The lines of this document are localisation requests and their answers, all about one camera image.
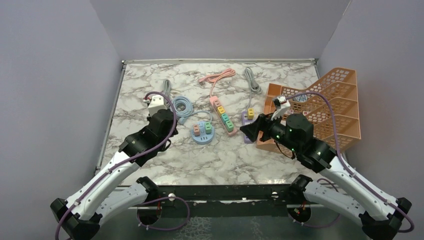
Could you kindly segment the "yellow plug adapter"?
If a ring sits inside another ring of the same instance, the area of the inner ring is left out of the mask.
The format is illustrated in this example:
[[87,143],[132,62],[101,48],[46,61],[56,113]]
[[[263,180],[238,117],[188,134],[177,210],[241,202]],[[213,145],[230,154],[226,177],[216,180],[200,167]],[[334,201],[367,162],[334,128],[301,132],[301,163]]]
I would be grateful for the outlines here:
[[247,119],[249,120],[249,121],[251,121],[251,120],[253,120],[254,119],[254,117],[255,117],[255,112],[254,112],[254,109],[253,108],[248,108],[247,109]]
[[216,111],[217,111],[220,115],[222,115],[222,114],[225,114],[225,113],[226,113],[225,109],[224,109],[222,106],[219,106],[219,107],[216,109]]

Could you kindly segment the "green plug adapter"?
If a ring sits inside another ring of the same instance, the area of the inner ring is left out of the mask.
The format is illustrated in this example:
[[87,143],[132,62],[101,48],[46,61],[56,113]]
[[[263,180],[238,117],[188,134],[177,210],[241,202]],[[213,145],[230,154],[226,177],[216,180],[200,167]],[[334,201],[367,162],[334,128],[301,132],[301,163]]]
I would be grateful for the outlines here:
[[210,122],[204,123],[204,130],[205,130],[205,133],[208,135],[212,133],[213,128]]
[[226,130],[231,133],[234,131],[234,124],[231,120],[227,120],[225,123]]

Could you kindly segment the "teal plug adapter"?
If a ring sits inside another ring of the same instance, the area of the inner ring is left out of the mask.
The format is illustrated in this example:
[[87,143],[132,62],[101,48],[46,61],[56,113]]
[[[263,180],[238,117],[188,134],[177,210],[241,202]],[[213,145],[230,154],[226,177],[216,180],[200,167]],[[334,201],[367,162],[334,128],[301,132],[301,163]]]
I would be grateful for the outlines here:
[[221,115],[221,120],[225,124],[226,122],[228,122],[230,120],[230,118],[226,113],[224,113],[224,114]]

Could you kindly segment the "round blue power strip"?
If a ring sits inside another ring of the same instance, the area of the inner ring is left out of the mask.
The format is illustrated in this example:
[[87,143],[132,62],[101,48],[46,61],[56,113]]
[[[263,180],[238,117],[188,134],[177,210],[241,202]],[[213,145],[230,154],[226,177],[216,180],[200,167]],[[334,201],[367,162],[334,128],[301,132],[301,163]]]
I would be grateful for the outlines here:
[[214,139],[214,136],[215,136],[215,128],[212,126],[211,123],[210,124],[212,126],[212,133],[211,134],[205,133],[205,126],[204,126],[205,122],[209,122],[209,121],[199,121],[198,123],[196,123],[196,124],[199,125],[200,131],[201,131],[200,136],[194,136],[193,126],[192,126],[192,129],[190,131],[191,138],[193,139],[193,141],[195,143],[197,143],[199,145],[206,145],[206,144],[210,143]]

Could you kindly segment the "pink power strip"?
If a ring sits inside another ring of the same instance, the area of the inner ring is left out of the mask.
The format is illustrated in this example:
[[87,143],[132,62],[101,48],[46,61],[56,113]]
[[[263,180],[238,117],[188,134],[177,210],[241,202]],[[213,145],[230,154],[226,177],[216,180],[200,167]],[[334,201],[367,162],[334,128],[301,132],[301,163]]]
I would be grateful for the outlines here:
[[219,98],[217,96],[211,96],[209,98],[209,103],[210,103],[212,109],[214,110],[214,112],[216,113],[216,115],[218,116],[218,119],[219,119],[222,127],[225,129],[225,132],[229,136],[235,135],[236,132],[237,132],[237,129],[236,129],[234,123],[232,122],[232,120],[230,119],[225,108],[221,104]]

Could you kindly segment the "brown pink plug adapter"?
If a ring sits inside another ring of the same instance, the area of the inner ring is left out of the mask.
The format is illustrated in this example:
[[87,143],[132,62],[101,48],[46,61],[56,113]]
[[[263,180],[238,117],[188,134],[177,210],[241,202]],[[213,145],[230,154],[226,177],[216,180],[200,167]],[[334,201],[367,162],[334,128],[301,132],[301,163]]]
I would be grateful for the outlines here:
[[215,101],[213,102],[213,106],[214,106],[214,108],[215,108],[215,109],[219,108],[219,107],[221,106],[220,101],[219,101],[219,100],[215,100]]

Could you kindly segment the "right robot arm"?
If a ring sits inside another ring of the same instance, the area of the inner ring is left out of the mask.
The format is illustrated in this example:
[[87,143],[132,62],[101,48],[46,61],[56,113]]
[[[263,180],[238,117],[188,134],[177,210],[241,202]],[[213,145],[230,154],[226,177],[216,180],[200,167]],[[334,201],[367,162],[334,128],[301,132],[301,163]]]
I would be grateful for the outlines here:
[[260,114],[240,130],[252,142],[261,134],[262,141],[273,139],[290,149],[303,166],[328,178],[346,193],[328,189],[300,174],[289,186],[292,202],[300,204],[306,200],[338,212],[360,225],[372,240],[392,240],[400,233],[411,202],[384,193],[354,171],[333,147],[313,136],[314,125],[304,115],[291,114],[282,124],[278,118],[272,120],[271,114]]

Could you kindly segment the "purple power strip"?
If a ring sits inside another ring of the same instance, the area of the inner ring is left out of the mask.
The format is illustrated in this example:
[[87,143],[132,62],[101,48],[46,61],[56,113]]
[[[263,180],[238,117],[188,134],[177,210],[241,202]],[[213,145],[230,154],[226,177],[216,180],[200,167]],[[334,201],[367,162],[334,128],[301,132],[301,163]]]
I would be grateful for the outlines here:
[[[248,120],[247,119],[247,110],[245,110],[241,113],[241,121],[242,121],[242,126],[248,125],[248,124],[255,121],[255,114],[254,114],[253,120]],[[244,141],[245,144],[252,144],[253,143],[246,135],[243,136],[243,141]]]

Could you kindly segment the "round blue patterned disc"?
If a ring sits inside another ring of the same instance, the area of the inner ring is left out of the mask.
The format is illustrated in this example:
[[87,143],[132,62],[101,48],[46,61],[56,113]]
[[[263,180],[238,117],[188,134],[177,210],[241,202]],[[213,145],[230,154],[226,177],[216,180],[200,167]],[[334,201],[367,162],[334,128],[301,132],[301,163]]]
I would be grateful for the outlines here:
[[299,103],[304,103],[309,99],[309,96],[307,94],[298,95],[294,98]]

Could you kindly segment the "orange plastic file rack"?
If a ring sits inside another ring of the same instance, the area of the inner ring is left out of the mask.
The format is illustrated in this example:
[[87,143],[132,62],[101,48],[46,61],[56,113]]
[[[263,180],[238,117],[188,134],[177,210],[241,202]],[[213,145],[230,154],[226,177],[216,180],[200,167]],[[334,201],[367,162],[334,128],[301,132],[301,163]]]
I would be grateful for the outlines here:
[[338,141],[343,152],[361,140],[357,74],[353,69],[336,67],[311,86],[306,102],[289,101],[290,109],[282,117],[303,114],[314,125],[314,136],[334,147]]

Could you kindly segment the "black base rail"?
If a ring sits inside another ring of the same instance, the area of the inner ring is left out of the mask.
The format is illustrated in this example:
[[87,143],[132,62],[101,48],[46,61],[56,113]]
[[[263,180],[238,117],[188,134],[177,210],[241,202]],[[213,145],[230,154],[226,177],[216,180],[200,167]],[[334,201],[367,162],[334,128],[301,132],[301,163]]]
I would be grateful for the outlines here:
[[289,184],[160,185],[136,204],[136,218],[151,227],[165,218],[286,217],[289,209],[310,204]]

